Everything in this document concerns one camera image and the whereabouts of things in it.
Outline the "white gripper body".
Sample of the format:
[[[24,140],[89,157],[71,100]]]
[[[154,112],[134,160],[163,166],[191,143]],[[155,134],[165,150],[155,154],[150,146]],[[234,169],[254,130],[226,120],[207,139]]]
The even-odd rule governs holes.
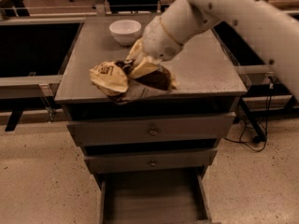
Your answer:
[[[139,45],[134,55],[137,63],[143,58],[155,64],[171,61],[183,48],[166,30],[161,17],[154,18],[146,26]]]

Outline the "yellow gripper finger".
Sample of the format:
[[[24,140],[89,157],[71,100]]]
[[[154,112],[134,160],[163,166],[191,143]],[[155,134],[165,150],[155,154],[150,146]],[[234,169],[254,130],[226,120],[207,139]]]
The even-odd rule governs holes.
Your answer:
[[[143,59],[142,39],[138,39],[136,40],[131,50],[129,51],[129,54],[127,55],[125,61],[140,63],[142,59]]]
[[[134,63],[131,65],[128,76],[136,79],[148,75],[158,70],[158,65],[150,63],[147,60],[142,60],[140,63]]]

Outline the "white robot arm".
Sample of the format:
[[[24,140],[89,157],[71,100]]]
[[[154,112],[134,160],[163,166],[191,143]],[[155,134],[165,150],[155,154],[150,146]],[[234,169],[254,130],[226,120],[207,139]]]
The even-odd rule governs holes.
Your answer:
[[[299,21],[264,0],[176,0],[131,48],[136,63],[170,61],[191,38],[226,22],[299,98]]]

